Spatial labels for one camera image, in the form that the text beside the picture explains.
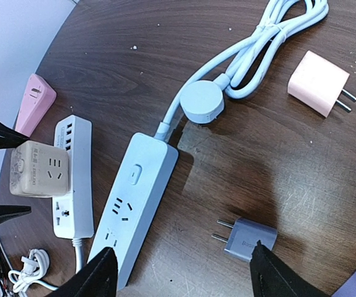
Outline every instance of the dark brown tabletop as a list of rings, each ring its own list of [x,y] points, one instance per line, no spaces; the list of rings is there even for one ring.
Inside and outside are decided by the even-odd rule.
[[[81,0],[37,74],[57,91],[32,139],[53,143],[70,114],[93,123],[92,186],[98,226],[131,136],[153,135],[175,93],[206,61],[249,36],[266,0]],[[356,1],[330,0],[325,21],[285,42],[249,100],[226,98],[210,125],[183,118],[171,138],[180,157],[123,296],[251,296],[249,265],[224,254],[245,217],[279,230],[275,253],[305,280],[336,291],[356,269],[356,103],[324,119],[287,94],[308,50],[351,73],[356,95]],[[296,5],[288,16],[304,12]],[[213,79],[225,65],[212,71]],[[51,257],[47,282],[74,275],[74,248],[53,233],[51,199],[9,194],[9,154],[0,204],[32,214],[0,226],[13,265],[31,248]],[[86,256],[92,240],[85,240]],[[33,286],[29,296],[48,291]]]

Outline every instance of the power switch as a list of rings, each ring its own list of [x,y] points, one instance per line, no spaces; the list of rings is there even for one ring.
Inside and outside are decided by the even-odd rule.
[[[138,179],[141,176],[141,173],[142,173],[142,167],[140,167],[138,164],[134,165],[129,174],[129,182],[131,184],[137,184]]]

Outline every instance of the metal prong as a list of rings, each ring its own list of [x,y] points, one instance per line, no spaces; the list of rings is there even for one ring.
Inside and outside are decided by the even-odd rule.
[[[336,100],[336,104],[339,105],[343,110],[345,110],[346,112],[350,113],[352,111],[351,107],[349,107],[348,105],[345,105],[343,102]]]
[[[356,102],[356,97],[353,94],[351,94],[350,92],[348,92],[344,89],[341,92],[343,93],[344,96],[346,96],[347,98],[350,98],[351,101]]]
[[[222,220],[217,220],[217,223],[221,224],[223,226],[229,227],[231,229],[233,229],[233,227],[234,227],[232,224],[226,223],[225,221],[222,221]]]
[[[224,238],[224,237],[221,237],[219,236],[218,234],[212,234],[212,238],[215,238],[217,240],[220,240],[220,241],[223,241],[224,243],[227,243],[228,239],[227,238]]]

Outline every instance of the white wall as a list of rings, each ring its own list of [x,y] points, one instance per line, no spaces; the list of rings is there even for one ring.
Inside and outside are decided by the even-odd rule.
[[[0,121],[18,114],[27,80],[74,8],[71,0],[0,0]],[[0,151],[0,168],[4,151]]]

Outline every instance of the white cable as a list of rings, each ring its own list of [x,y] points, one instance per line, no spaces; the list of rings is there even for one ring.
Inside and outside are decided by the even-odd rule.
[[[173,99],[164,120],[160,123],[155,134],[156,139],[165,140],[174,114],[180,105],[180,94],[185,86],[203,78],[208,72],[213,70],[220,63],[235,56],[223,76],[230,79],[230,83],[225,88],[225,93],[232,99],[243,99],[251,94],[261,83],[267,70],[276,54],[279,46],[292,35],[318,23],[325,18],[329,12],[328,0],[304,0],[306,13],[298,17],[281,22],[286,12],[299,0],[270,0],[259,25],[253,34],[238,43],[227,48],[216,57],[205,63],[197,70],[181,87],[180,91]],[[265,45],[272,39],[258,70],[251,81],[239,90],[234,90],[244,76],[249,71],[259,53]]]
[[[49,285],[40,280],[46,275],[48,267],[50,266],[50,258],[46,251],[42,249],[31,249],[29,257],[22,257],[21,261],[24,263],[24,267],[21,271],[10,270],[8,273],[9,280],[14,284],[12,287],[14,293],[26,292],[33,283],[42,285],[51,291],[58,289],[57,286]]]
[[[72,245],[76,253],[76,273],[83,268],[83,241],[81,239],[72,239]]]

